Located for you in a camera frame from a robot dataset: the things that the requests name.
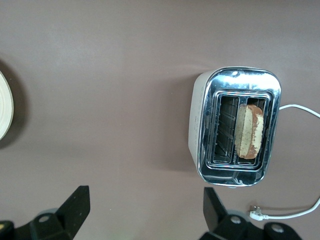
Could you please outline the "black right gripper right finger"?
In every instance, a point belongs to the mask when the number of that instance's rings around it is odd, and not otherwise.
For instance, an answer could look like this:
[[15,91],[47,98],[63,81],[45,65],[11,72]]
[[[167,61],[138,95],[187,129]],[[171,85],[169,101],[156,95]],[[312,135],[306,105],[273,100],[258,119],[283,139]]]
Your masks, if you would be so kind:
[[212,187],[203,190],[203,215],[208,232],[204,240],[263,240],[264,232],[238,213],[226,210]]

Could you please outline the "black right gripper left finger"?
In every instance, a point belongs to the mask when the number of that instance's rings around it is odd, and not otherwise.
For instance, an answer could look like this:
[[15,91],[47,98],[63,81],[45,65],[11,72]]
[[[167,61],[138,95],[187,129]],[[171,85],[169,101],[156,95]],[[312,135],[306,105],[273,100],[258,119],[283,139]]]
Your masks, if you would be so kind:
[[55,211],[46,211],[14,230],[16,240],[72,240],[90,213],[90,189],[79,186]]

